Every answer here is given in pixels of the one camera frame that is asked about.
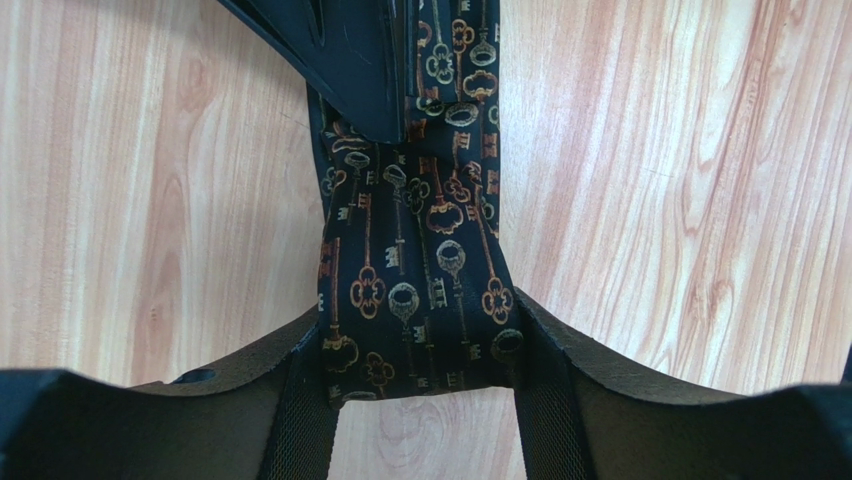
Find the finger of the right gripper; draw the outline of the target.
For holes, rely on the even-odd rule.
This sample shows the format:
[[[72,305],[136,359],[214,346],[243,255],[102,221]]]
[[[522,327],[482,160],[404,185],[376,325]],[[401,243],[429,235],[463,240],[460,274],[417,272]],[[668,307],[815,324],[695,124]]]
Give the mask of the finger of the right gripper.
[[[244,0],[223,5],[364,136],[382,143],[403,141],[407,2]]]

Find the black gold key pattern tie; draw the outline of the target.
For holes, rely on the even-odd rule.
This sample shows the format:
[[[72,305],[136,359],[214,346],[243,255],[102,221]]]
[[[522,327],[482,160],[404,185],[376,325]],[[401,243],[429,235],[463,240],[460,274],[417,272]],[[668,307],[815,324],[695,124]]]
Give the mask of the black gold key pattern tie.
[[[423,1],[397,145],[308,94],[325,225],[330,405],[515,388],[526,342],[499,245],[496,1]]]

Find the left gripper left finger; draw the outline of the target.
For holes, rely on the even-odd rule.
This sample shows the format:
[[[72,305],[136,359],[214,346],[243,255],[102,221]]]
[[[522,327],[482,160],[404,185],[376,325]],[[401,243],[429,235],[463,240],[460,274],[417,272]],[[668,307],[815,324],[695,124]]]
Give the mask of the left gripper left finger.
[[[318,313],[171,383],[131,388],[63,369],[1,374],[5,479],[324,479],[338,414]]]

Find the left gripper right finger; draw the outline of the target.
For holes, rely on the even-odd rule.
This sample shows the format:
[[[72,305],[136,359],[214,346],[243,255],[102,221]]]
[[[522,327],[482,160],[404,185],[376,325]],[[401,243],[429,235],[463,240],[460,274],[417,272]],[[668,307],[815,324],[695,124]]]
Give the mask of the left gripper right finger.
[[[526,294],[515,394],[531,479],[847,479],[851,381],[742,396],[646,367]]]

